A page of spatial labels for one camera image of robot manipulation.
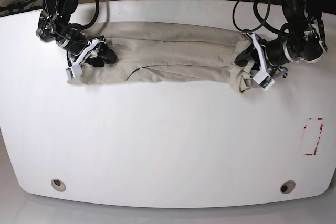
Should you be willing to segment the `beige T-shirt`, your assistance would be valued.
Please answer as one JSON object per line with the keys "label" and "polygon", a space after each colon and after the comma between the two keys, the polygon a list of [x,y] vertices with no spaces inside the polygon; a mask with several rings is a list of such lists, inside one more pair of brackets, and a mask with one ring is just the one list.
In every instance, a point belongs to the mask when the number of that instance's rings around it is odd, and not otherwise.
{"label": "beige T-shirt", "polygon": [[104,67],[83,64],[83,74],[70,84],[214,81],[227,83],[239,93],[253,84],[253,62],[244,67],[235,64],[251,45],[237,31],[176,23],[108,22],[94,24],[88,34],[105,36],[118,62]]}

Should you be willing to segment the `red tape rectangle marking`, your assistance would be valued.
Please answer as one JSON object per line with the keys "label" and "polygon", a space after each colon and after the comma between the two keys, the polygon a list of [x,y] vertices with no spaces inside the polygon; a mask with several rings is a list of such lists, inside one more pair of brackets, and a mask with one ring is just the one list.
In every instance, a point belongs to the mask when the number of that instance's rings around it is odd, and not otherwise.
{"label": "red tape rectangle marking", "polygon": [[304,156],[316,155],[322,135],[323,122],[323,117],[307,118],[302,135],[302,152]]}

